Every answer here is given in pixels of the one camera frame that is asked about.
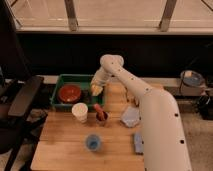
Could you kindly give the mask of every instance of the paper cup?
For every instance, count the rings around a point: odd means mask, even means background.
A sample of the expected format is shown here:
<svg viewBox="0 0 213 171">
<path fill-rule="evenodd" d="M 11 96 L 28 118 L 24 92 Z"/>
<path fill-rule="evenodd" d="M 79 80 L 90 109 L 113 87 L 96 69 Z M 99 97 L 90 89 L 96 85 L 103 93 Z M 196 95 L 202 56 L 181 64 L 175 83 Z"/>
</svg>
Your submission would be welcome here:
<svg viewBox="0 0 213 171">
<path fill-rule="evenodd" d="M 90 151 L 98 151 L 101 147 L 101 139 L 98 135 L 91 134 L 86 138 L 85 144 Z"/>
<path fill-rule="evenodd" d="M 77 103 L 72 107 L 72 114 L 82 123 L 87 121 L 88 107 L 85 103 Z"/>
</svg>

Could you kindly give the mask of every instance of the small cup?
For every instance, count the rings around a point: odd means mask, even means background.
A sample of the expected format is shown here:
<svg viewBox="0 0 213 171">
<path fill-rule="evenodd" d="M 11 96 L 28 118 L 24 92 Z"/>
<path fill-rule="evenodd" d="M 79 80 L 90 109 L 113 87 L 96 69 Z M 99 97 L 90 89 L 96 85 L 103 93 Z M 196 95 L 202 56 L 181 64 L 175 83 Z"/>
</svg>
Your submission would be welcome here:
<svg viewBox="0 0 213 171">
<path fill-rule="evenodd" d="M 72 114 L 76 117 L 81 123 L 87 121 L 88 107 L 85 103 L 77 103 L 72 107 Z"/>
<path fill-rule="evenodd" d="M 100 126 L 105 126 L 107 119 L 108 119 L 108 114 L 106 112 L 104 112 L 104 118 L 105 120 L 102 121 L 101 118 L 99 117 L 98 113 L 96 114 L 96 121 Z"/>
<path fill-rule="evenodd" d="M 90 151 L 98 151 L 101 147 L 101 139 L 99 138 L 99 136 L 95 134 L 89 135 L 85 143 L 86 143 L 86 147 Z"/>
</svg>

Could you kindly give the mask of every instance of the small object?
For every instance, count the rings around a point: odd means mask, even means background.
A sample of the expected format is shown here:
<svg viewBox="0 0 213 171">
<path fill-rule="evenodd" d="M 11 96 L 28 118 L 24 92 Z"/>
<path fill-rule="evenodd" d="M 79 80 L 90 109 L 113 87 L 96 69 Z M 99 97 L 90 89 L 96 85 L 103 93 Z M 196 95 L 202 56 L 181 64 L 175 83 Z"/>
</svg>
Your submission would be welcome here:
<svg viewBox="0 0 213 171">
<path fill-rule="evenodd" d="M 59 89 L 58 98 L 63 103 L 76 103 L 81 98 L 81 89 L 77 85 L 65 84 Z"/>
<path fill-rule="evenodd" d="M 98 96 L 99 94 L 101 94 L 102 91 L 103 91 L 102 86 L 99 86 L 99 85 L 96 85 L 96 84 L 91 85 L 92 96 Z"/>
<path fill-rule="evenodd" d="M 121 116 L 121 121 L 129 128 L 136 126 L 140 122 L 139 109 L 128 106 Z"/>
<path fill-rule="evenodd" d="M 98 118 L 101 120 L 101 121 L 104 121 L 105 120 L 105 117 L 104 117 L 104 111 L 103 109 L 101 108 L 101 106 L 96 103 L 93 105 L 94 109 L 96 110 L 97 112 L 97 115 L 98 115 Z"/>
<path fill-rule="evenodd" d="M 104 126 L 106 124 L 108 114 L 106 112 L 104 112 L 103 109 L 101 108 L 101 106 L 97 103 L 93 105 L 93 108 L 97 112 L 96 119 L 97 119 L 98 124 L 100 126 Z"/>
<path fill-rule="evenodd" d="M 92 97 L 89 92 L 89 90 L 82 90 L 82 95 L 81 95 L 81 101 L 86 103 L 86 104 L 91 104 L 92 103 Z"/>
<path fill-rule="evenodd" d="M 203 76 L 192 70 L 181 72 L 180 77 L 183 80 L 183 83 L 187 86 L 198 87 L 204 83 Z"/>
<path fill-rule="evenodd" d="M 96 114 L 96 120 L 100 126 L 105 126 L 107 122 L 107 118 L 108 118 L 108 114 L 106 112 L 104 112 L 104 120 L 101 120 L 101 118 L 99 118 L 98 113 Z"/>
<path fill-rule="evenodd" d="M 88 107 L 85 103 L 77 103 L 72 107 L 72 114 L 82 123 L 87 121 Z"/>
<path fill-rule="evenodd" d="M 197 108 L 204 120 L 213 120 L 213 99 L 211 96 L 201 96 Z"/>
<path fill-rule="evenodd" d="M 136 132 L 134 134 L 134 145 L 135 145 L 135 153 L 136 154 L 143 154 L 143 140 L 141 137 L 141 134 L 139 132 Z"/>
<path fill-rule="evenodd" d="M 91 134 L 86 138 L 86 147 L 90 151 L 98 151 L 101 147 L 101 139 L 95 134 Z"/>
</svg>

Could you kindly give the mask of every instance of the blue cup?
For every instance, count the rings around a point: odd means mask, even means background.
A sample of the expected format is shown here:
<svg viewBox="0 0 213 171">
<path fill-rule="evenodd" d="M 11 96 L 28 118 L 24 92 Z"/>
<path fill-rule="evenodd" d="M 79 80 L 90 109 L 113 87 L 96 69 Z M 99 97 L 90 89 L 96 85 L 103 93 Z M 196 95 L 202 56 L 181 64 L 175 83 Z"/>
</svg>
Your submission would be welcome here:
<svg viewBox="0 0 213 171">
<path fill-rule="evenodd" d="M 89 135 L 85 143 L 90 151 L 98 151 L 101 147 L 101 139 L 95 134 Z"/>
</svg>

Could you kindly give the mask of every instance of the chair armrest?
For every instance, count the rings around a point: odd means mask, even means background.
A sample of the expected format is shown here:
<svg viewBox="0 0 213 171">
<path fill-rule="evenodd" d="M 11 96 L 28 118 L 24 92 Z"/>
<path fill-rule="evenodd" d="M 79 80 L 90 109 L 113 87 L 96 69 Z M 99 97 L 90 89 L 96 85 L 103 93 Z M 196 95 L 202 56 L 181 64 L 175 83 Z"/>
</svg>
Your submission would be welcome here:
<svg viewBox="0 0 213 171">
<path fill-rule="evenodd" d="M 11 90 L 17 84 L 17 82 L 17 79 L 13 79 L 4 87 L 0 88 L 0 98 L 4 96 L 9 90 Z"/>
<path fill-rule="evenodd" d="M 30 112 L 30 107 L 43 83 L 43 80 L 43 77 L 32 76 L 26 81 L 13 100 L 8 111 L 8 116 L 22 117 Z"/>
</svg>

